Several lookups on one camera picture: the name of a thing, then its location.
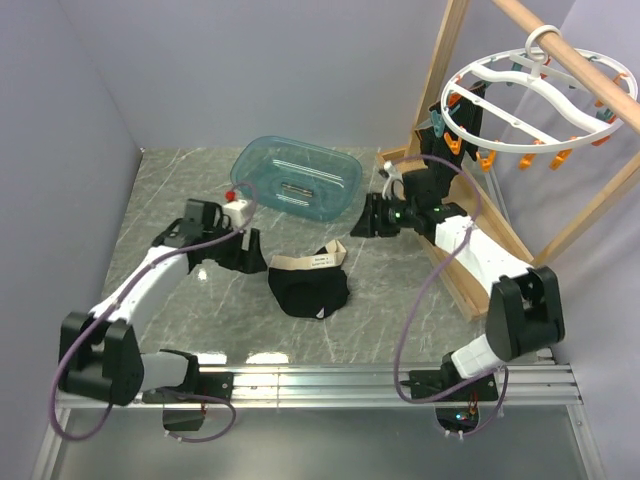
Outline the black underwear beige waistband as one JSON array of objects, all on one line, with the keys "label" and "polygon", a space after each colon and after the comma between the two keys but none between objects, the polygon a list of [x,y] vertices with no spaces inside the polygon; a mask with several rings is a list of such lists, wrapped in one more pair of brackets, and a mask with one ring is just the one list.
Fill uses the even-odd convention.
[{"label": "black underwear beige waistband", "polygon": [[343,270],[347,250],[337,239],[304,257],[275,255],[268,267],[268,285],[281,310],[292,317],[324,320],[349,299]]}]

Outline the white round clip hanger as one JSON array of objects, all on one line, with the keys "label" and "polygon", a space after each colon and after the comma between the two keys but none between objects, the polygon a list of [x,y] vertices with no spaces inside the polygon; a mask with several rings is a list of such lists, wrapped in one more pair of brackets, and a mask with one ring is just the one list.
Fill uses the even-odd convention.
[{"label": "white round clip hanger", "polygon": [[522,48],[470,61],[450,78],[440,96],[447,142],[468,142],[487,152],[568,156],[583,146],[604,143],[625,120],[603,90],[589,87],[576,65],[541,48],[545,34],[533,30]]}]

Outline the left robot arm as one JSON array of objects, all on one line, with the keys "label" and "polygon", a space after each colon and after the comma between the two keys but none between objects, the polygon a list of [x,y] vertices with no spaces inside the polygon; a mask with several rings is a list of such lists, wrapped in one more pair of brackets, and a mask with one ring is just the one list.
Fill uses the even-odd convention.
[{"label": "left robot arm", "polygon": [[267,265],[260,232],[250,227],[256,205],[190,199],[182,217],[152,241],[139,266],[109,297],[62,323],[55,391],[126,406],[141,392],[166,389],[189,402],[202,388],[196,355],[177,350],[141,352],[138,336],[160,303],[198,265],[214,261],[243,274]]}]

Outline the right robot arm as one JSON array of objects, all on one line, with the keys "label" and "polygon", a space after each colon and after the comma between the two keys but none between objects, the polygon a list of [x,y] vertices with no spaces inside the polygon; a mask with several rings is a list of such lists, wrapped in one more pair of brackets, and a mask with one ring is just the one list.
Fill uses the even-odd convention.
[{"label": "right robot arm", "polygon": [[429,170],[400,173],[390,162],[383,170],[380,218],[395,229],[414,230],[446,254],[420,290],[426,292],[452,262],[458,262],[489,299],[484,333],[443,357],[430,400],[463,399],[486,375],[564,339],[559,283],[550,268],[535,268],[512,255],[458,204],[432,202],[426,191]]}]

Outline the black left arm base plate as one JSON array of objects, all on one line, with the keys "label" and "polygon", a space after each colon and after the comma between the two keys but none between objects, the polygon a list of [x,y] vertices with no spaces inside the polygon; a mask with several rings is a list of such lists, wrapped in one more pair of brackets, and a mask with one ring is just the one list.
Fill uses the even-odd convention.
[{"label": "black left arm base plate", "polygon": [[230,400],[234,386],[232,372],[204,373],[198,377],[192,393],[179,393],[176,387],[166,390],[148,391],[142,394],[143,403],[186,403],[192,401],[191,395],[220,398]]}]

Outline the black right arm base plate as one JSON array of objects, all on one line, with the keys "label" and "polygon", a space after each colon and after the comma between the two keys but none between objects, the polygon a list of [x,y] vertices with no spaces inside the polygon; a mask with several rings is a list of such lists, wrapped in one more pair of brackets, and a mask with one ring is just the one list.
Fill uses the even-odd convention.
[{"label": "black right arm base plate", "polygon": [[437,402],[484,402],[499,398],[493,373],[471,381],[463,380],[457,374],[446,377],[443,372],[433,369],[410,370],[400,385],[412,400],[439,396]]}]

